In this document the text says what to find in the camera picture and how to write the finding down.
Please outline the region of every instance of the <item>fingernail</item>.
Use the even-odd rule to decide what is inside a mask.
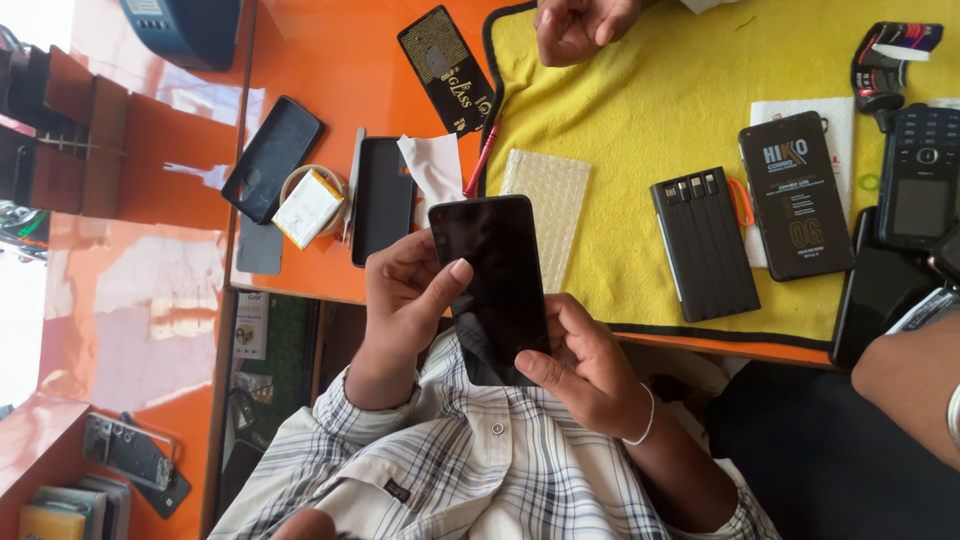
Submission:
[[[469,283],[473,279],[473,267],[465,258],[458,258],[450,268],[450,275],[460,283]]]
[[[514,366],[516,366],[516,369],[522,371],[523,373],[530,371],[530,368],[533,367],[533,364],[534,356],[526,351],[520,351],[514,360]]]

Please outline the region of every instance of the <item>plaid shirt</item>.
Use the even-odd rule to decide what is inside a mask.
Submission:
[[[542,388],[471,385],[452,331],[396,409],[358,409],[343,379],[283,423],[211,539],[269,538],[306,507],[329,513],[341,537],[779,538],[728,460],[730,521],[713,534],[671,528],[619,442]]]

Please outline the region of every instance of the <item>phone screen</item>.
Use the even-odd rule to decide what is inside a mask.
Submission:
[[[911,307],[943,286],[926,255],[880,247],[875,239],[876,207],[857,219],[856,265],[847,276],[837,318],[833,363],[852,369],[867,347]]]
[[[517,353],[550,354],[533,209],[523,195],[437,205],[429,212],[440,262],[465,258],[473,280],[450,307],[470,382],[532,385]]]

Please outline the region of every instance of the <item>yellow towel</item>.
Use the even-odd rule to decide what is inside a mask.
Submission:
[[[853,52],[878,21],[944,24],[931,61],[910,64],[905,94],[907,103],[960,97],[960,3],[744,0],[695,15],[664,0],[622,40],[567,68],[540,64],[534,7],[494,12],[485,25],[504,104],[486,192],[500,192],[512,148],[593,165],[564,291],[620,331],[825,349],[843,274],[777,283],[755,269],[761,310],[685,323],[649,186],[718,165],[745,184],[737,134],[750,104],[852,96]],[[875,120],[858,115],[854,132],[852,177],[879,173]],[[875,203],[876,191],[854,187],[851,222]]]

